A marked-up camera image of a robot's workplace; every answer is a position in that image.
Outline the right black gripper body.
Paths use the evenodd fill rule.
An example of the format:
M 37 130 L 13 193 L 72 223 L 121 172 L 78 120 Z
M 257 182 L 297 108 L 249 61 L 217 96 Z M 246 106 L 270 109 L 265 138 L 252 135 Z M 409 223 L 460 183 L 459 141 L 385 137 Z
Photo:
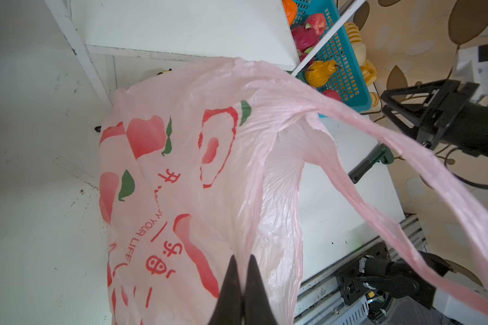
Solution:
M 479 148 L 476 105 L 470 102 L 479 87 L 444 79 L 385 91 L 383 114 L 398 129 L 425 148 L 440 142 L 461 148 Z

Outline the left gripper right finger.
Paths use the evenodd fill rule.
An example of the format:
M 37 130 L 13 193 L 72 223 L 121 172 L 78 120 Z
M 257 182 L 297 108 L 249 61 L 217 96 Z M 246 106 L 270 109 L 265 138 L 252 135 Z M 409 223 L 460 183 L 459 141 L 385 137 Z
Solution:
M 248 264 L 243 294 L 243 319 L 245 325 L 278 325 L 254 255 L 250 257 Z

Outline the orange fruit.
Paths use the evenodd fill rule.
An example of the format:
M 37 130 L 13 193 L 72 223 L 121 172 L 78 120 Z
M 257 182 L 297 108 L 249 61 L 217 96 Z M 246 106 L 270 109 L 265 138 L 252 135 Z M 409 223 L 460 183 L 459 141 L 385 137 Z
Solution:
M 288 24 L 291 26 L 298 14 L 298 6 L 294 0 L 282 0 Z

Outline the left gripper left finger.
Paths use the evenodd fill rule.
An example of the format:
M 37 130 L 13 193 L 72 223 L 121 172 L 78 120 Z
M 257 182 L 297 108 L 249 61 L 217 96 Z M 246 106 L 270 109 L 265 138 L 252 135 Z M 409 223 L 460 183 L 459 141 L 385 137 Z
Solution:
M 243 323 L 243 295 L 239 281 L 237 261 L 230 258 L 220 296 L 209 325 L 241 325 Z

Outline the pink dragon fruit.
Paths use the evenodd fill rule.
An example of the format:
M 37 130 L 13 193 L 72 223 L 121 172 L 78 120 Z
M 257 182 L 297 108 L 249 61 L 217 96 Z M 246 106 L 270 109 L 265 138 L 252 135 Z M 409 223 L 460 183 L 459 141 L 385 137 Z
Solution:
M 299 52 L 305 52 L 310 47 L 315 46 L 319 42 L 319 36 L 313 28 L 306 28 L 305 26 L 297 26 L 291 30 L 291 35 L 294 39 L 296 49 Z

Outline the pink plastic grocery bag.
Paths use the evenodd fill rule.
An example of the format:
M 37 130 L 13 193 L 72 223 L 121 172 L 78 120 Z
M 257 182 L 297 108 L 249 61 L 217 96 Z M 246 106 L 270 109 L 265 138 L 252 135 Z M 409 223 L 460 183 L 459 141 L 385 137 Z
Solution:
M 275 322 L 292 324 L 307 163 L 418 275 L 488 316 L 488 299 L 440 277 L 399 224 L 360 196 L 321 115 L 402 154 L 454 212 L 488 289 L 488 211 L 431 151 L 272 64 L 212 58 L 120 89 L 102 126 L 99 206 L 110 227 L 114 324 L 207 324 L 230 260 L 239 293 L 251 258 Z

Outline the red apple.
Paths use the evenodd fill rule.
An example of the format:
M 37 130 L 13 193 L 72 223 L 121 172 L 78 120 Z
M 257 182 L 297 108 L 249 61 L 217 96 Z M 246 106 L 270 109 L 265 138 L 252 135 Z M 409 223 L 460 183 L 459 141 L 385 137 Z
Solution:
M 319 37 L 324 34 L 327 27 L 328 22 L 323 13 L 312 14 L 305 20 L 305 29 L 312 29 Z

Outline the yellow pear fruit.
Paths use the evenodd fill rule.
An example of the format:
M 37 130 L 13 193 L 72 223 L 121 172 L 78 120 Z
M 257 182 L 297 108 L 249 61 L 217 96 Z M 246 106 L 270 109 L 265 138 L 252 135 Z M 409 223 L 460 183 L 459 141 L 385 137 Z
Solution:
M 314 61 L 304 72 L 304 78 L 310 86 L 320 88 L 327 84 L 338 69 L 340 66 L 335 60 Z

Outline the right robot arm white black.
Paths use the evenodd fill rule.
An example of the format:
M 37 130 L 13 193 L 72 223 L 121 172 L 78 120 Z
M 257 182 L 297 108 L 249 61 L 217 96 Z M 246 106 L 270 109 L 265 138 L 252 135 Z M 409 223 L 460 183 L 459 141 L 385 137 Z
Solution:
M 488 157 L 488 44 L 462 50 L 454 77 L 386 90 L 382 113 L 427 149 Z

